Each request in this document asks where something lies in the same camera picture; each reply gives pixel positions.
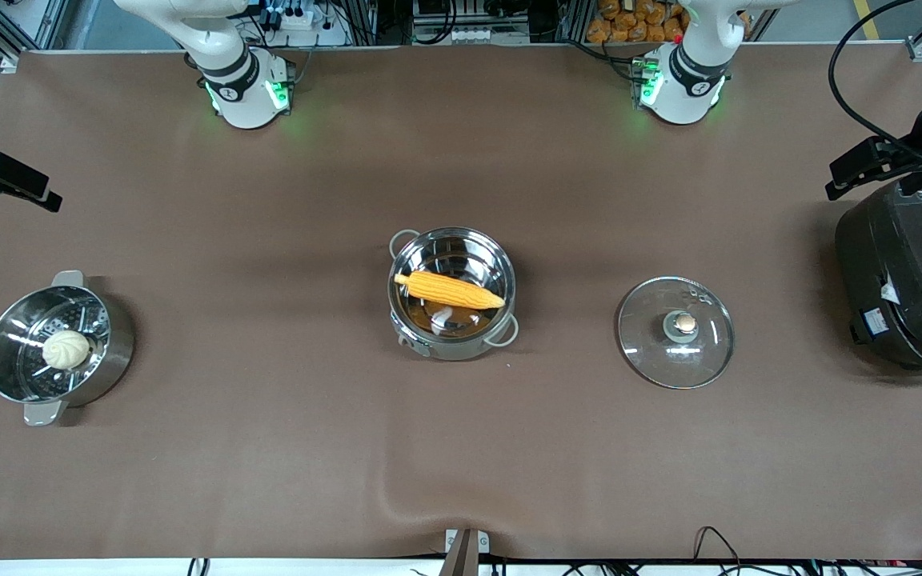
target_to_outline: cable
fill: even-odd
[[[198,576],[208,576],[209,565],[212,564],[211,558],[201,558],[202,560],[202,569],[198,572]],[[191,576],[194,573],[194,565],[198,564],[197,558],[190,559],[190,565],[187,566],[187,576]]]
[[[871,10],[870,14],[864,15],[860,18],[859,22],[852,25],[852,28],[848,29],[845,36],[843,36],[838,42],[838,45],[835,46],[835,51],[831,53],[831,61],[828,63],[828,84],[831,85],[831,95],[834,96],[835,102],[838,102],[838,106],[841,106],[842,110],[845,110],[845,114],[848,114],[852,120],[856,120],[859,124],[863,125],[863,127],[866,127],[871,132],[874,132],[874,134],[884,138],[885,141],[893,143],[894,146],[898,146],[899,149],[904,150],[904,152],[912,154],[912,156],[922,160],[922,152],[908,146],[906,142],[902,142],[900,139],[896,138],[896,136],[889,134],[886,130],[878,127],[870,120],[860,116],[860,113],[857,113],[856,110],[853,110],[852,106],[849,106],[848,103],[845,102],[845,98],[842,98],[841,92],[838,91],[838,82],[835,81],[835,64],[838,63],[838,56],[841,55],[842,48],[845,47],[845,43],[848,42],[848,39],[851,38],[857,30],[863,28],[865,23],[874,19],[875,16],[884,14],[884,12],[892,10],[892,8],[897,8],[903,4],[909,4],[910,2],[915,2],[915,0],[893,0],[883,5],[881,8],[877,8],[877,10]]]
[[[628,562],[611,560],[601,562],[599,568],[603,571],[604,576],[607,576],[608,570],[611,571],[612,576],[638,576],[639,569],[643,568],[643,565],[632,568]]]
[[[355,23],[351,22],[350,18],[347,18],[347,12],[345,12],[344,18],[340,18],[340,10],[337,10],[337,6],[333,6],[333,12],[334,14],[336,14],[336,21],[340,25],[340,30],[343,30],[344,36],[347,36],[348,40],[351,38],[349,38],[350,35],[347,33],[347,28],[344,28],[343,26],[344,22],[347,22],[347,25],[350,26],[352,30],[362,34],[362,36],[365,36],[365,37],[372,36],[373,42],[375,42],[375,33],[372,32],[372,30],[363,30],[355,26]],[[326,19],[329,19],[329,14],[326,14],[326,12],[323,12],[323,16],[326,16]]]
[[[611,56],[610,54],[607,54],[607,43],[606,43],[606,42],[601,42],[601,43],[599,44],[599,48],[600,48],[601,50],[603,50],[603,55],[605,56],[605,58],[607,58],[607,63],[608,63],[608,65],[611,65],[611,70],[614,70],[614,73],[615,73],[615,74],[617,74],[618,76],[620,76],[621,78],[623,78],[623,79],[625,79],[625,80],[628,80],[628,81],[631,82],[632,84],[640,84],[640,83],[643,83],[643,79],[641,79],[641,78],[633,78],[633,77],[629,76],[629,75],[625,72],[625,70],[621,70],[620,68],[618,68],[618,63],[615,61],[614,56]]]
[[[739,572],[742,572],[743,570],[755,570],[757,572],[771,574],[771,576],[784,576],[784,573],[782,572],[775,572],[773,570],[766,569],[763,566],[757,566],[753,564],[739,564],[736,566],[732,566],[732,568],[728,568],[724,571],[721,571],[721,573],[718,574],[717,576],[728,576],[731,573],[735,573],[735,576],[739,576]]]
[[[597,52],[596,50],[593,50],[593,49],[590,48],[589,46],[586,46],[586,45],[583,44],[582,42],[579,42],[579,41],[577,41],[577,40],[571,40],[570,38],[566,38],[566,39],[564,39],[564,40],[561,40],[561,43],[563,43],[563,44],[571,44],[571,46],[574,46],[575,48],[578,48],[579,50],[582,50],[583,52],[585,52],[585,54],[589,54],[589,55],[592,56],[593,58],[599,59],[599,61],[601,61],[601,62],[606,62],[606,61],[608,61],[608,59],[610,59],[610,61],[618,62],[618,63],[632,63],[632,58],[618,58],[618,56],[611,56],[611,55],[608,55],[608,54],[600,54],[599,52]]]
[[[728,543],[728,539],[724,537],[724,534],[720,533],[720,530],[717,530],[713,526],[704,526],[699,529],[699,532],[696,532],[696,547],[692,551],[692,561],[695,562],[700,558],[700,550],[703,549],[703,540],[707,537],[707,532],[713,532],[721,542],[724,542],[724,545],[728,547],[729,553],[732,553],[732,558],[735,559],[736,564],[742,564],[739,562],[739,553],[736,553],[735,548],[732,547],[731,543]]]
[[[432,40],[419,40],[415,39],[415,43],[424,44],[426,46],[431,46],[432,44],[439,44],[443,40],[447,39],[447,36],[451,35],[451,32],[454,32],[454,26],[458,22],[458,7],[454,4],[455,0],[446,0],[447,1],[447,11],[443,14],[443,28],[439,30],[439,33],[432,38]]]
[[[237,32],[241,33],[241,38],[243,38],[244,41],[248,43],[249,45],[251,43],[255,43],[259,46],[263,44],[263,41],[264,41],[263,36],[259,36],[253,32],[247,32],[246,31],[247,26],[248,26],[248,22],[240,22],[238,23],[237,26],[235,26],[235,28],[237,28]]]
[[[315,34],[315,44],[308,50],[308,55],[304,56],[304,65],[301,66],[301,73],[294,77],[294,85],[297,86],[304,80],[304,73],[308,71],[308,65],[311,63],[311,55],[315,53],[315,48],[319,46],[319,34]]]
[[[266,33],[263,32],[263,27],[259,26],[259,21],[256,21],[253,14],[248,14],[248,18],[251,18],[251,23],[255,25],[255,29],[259,31],[259,37],[263,41],[263,46],[268,48],[268,41],[266,40]]]

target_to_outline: lid knob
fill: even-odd
[[[696,331],[696,319],[688,312],[678,314],[674,317],[674,327],[682,334],[692,334]]]

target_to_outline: black cable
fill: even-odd
[[[878,127],[870,120],[860,116],[860,113],[857,113],[856,110],[853,110],[852,106],[849,106],[848,103],[845,102],[845,98],[842,98],[841,92],[838,91],[838,83],[835,81],[835,64],[838,62],[838,56],[841,55],[842,48],[845,47],[845,43],[848,42],[848,39],[851,38],[857,30],[863,28],[865,23],[874,19],[875,16],[884,14],[884,12],[892,10],[892,8],[897,8],[903,4],[909,4],[910,2],[915,2],[915,0],[893,0],[883,5],[881,8],[877,8],[877,10],[871,10],[870,14],[864,15],[860,18],[859,22],[852,25],[852,28],[848,29],[845,36],[843,36],[838,42],[838,45],[835,46],[835,51],[831,53],[831,61],[828,63],[828,84],[831,85],[831,95],[834,96],[835,102],[838,102],[838,106],[841,106],[842,110],[845,110],[845,114],[848,114],[852,120],[856,120],[859,124],[863,125],[863,127],[866,127],[871,132],[874,132],[874,134],[884,138],[885,141],[893,143],[894,146],[898,146],[901,150],[904,150],[904,152],[912,154],[912,156],[922,160],[922,152],[908,146],[906,142],[902,142],[900,139],[896,138],[896,136],[889,134],[886,130]]]
[[[593,58],[599,59],[599,61],[601,62],[606,62],[608,65],[611,66],[611,70],[614,70],[614,73],[620,76],[624,80],[628,80],[629,82],[633,84],[641,84],[645,82],[643,78],[636,78],[634,76],[629,76],[628,73],[625,72],[625,70],[621,70],[621,68],[619,68],[619,66],[632,65],[632,63],[635,61],[635,58],[619,58],[619,56],[611,56],[610,54],[607,53],[607,43],[606,42],[603,42],[599,45],[600,49],[603,50],[602,54],[576,40],[564,39],[564,40],[561,40],[561,42],[563,44],[571,44],[571,46],[578,48],[585,54],[589,54]]]
[[[575,48],[578,48],[579,50],[582,50],[583,52],[585,52],[585,54],[589,54],[589,55],[592,56],[593,58],[599,59],[599,61],[601,61],[601,62],[605,62],[605,61],[607,61],[608,59],[610,59],[610,61],[612,61],[612,62],[618,62],[618,63],[632,63],[632,59],[633,59],[633,58],[618,58],[618,56],[611,56],[610,54],[600,54],[599,52],[597,52],[596,50],[593,50],[593,49],[590,48],[589,46],[586,46],[586,45],[583,44],[582,42],[579,42],[579,41],[577,41],[577,40],[571,40],[570,38],[566,38],[566,39],[564,39],[564,40],[561,40],[561,43],[563,43],[563,44],[571,44],[571,46],[574,46]]]
[[[241,38],[243,38],[244,41],[248,43],[249,46],[254,46],[254,45],[261,46],[263,44],[263,40],[261,39],[261,37],[257,34],[245,32],[245,29],[247,28],[247,26],[248,26],[248,23],[241,22],[235,28],[237,28],[237,32],[241,34]]]
[[[253,23],[255,29],[259,31],[259,38],[263,41],[263,46],[268,48],[268,41],[266,40],[266,33],[263,32],[263,27],[259,25],[259,21],[256,21],[253,14],[248,14],[248,18],[251,18],[251,23]]]
[[[867,565],[866,565],[866,564],[863,564],[862,562],[856,562],[856,565],[859,566],[859,567],[860,567],[860,570],[863,570],[863,572],[866,572],[867,574],[870,574],[870,576],[881,576],[881,575],[878,574],[877,572],[874,572],[874,571],[871,570],[870,568],[867,568]]]
[[[208,576],[209,565],[212,564],[211,558],[201,558],[202,560],[202,569],[198,572],[198,576]],[[198,564],[197,558],[190,559],[190,565],[187,566],[187,576],[191,576],[194,573],[194,565]]]
[[[603,50],[603,56],[607,58],[607,63],[610,63],[611,70],[614,70],[615,74],[617,74],[618,76],[620,76],[621,78],[625,80],[628,80],[632,84],[640,84],[643,81],[643,79],[641,78],[633,78],[629,76],[628,73],[625,72],[625,70],[621,70],[620,68],[618,68],[618,63],[615,62],[614,56],[607,54],[607,43],[605,41],[599,44],[599,48]]]
[[[721,573],[718,574],[717,576],[728,576],[728,575],[731,574],[731,573],[735,573],[735,576],[739,576],[739,572],[742,572],[743,570],[755,570],[755,571],[757,571],[757,572],[762,572],[762,573],[765,573],[765,574],[771,574],[771,576],[784,576],[784,573],[782,573],[782,572],[775,572],[775,571],[773,571],[773,570],[766,569],[766,568],[764,568],[763,566],[757,566],[757,565],[753,565],[753,564],[739,564],[739,565],[735,565],[735,566],[732,566],[732,568],[728,568],[728,569],[726,569],[726,570],[724,570],[724,571],[721,571]]]
[[[732,553],[732,558],[735,559],[735,563],[740,565],[739,553],[736,553],[735,548],[732,547],[732,544],[728,543],[728,539],[724,537],[724,534],[721,534],[720,530],[717,530],[713,526],[704,526],[700,529],[699,532],[696,532],[696,549],[692,551],[692,561],[694,562],[699,560],[700,550],[703,549],[703,540],[706,539],[707,532],[713,532],[718,538],[720,538],[720,541],[724,542],[724,545],[728,547],[729,553]]]
[[[404,18],[403,21],[399,19],[400,10],[398,10],[398,0],[394,0],[394,23],[400,29],[400,45],[403,46],[403,40],[405,40],[405,33],[407,32],[407,18]]]
[[[458,7],[455,4],[456,0],[446,0],[447,1],[447,11],[443,14],[443,28],[439,30],[439,33],[432,38],[432,40],[419,40],[415,39],[416,44],[424,44],[426,46],[431,46],[432,44],[439,44],[443,40],[447,39],[447,36],[451,35],[451,32],[454,32],[454,26],[458,22]]]
[[[603,570],[604,575],[611,571],[611,574],[614,576],[638,576],[639,569],[643,568],[643,565],[636,566],[632,568],[628,562],[621,561],[604,561],[600,563],[600,569]]]
[[[358,28],[357,26],[355,26],[354,22],[351,22],[350,18],[347,18],[346,15],[344,16],[344,18],[340,18],[339,11],[336,11],[336,18],[337,18],[337,21],[340,22],[340,30],[343,30],[344,34],[347,34],[347,30],[344,30],[343,23],[347,22],[347,25],[350,26],[352,30],[354,30],[355,32],[358,32],[359,34],[362,34],[362,36],[365,36],[366,38],[368,38],[369,36],[372,36],[373,42],[375,42],[376,33],[372,32],[372,30],[363,30],[361,28]]]

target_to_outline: stainless steel pot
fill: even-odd
[[[83,334],[89,346],[70,369],[52,368],[42,357],[45,340],[63,330]],[[122,307],[89,290],[80,270],[61,272],[0,317],[0,395],[23,404],[28,426],[46,426],[67,406],[105,394],[127,368],[133,343]]]
[[[414,239],[399,252],[396,242]],[[401,230],[391,239],[394,265],[387,280],[391,321],[398,343],[426,358],[468,360],[494,347],[508,346],[519,335],[515,318],[515,269],[504,249],[486,234],[467,227],[440,227],[425,234]],[[427,270],[460,278],[504,299],[497,310],[452,309],[407,294],[394,282],[395,274]],[[510,329],[510,336],[503,336]]]

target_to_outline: label sticker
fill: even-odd
[[[888,323],[884,320],[884,314],[881,313],[881,309],[864,311],[863,319],[867,322],[867,329],[870,330],[871,336],[888,331]]]

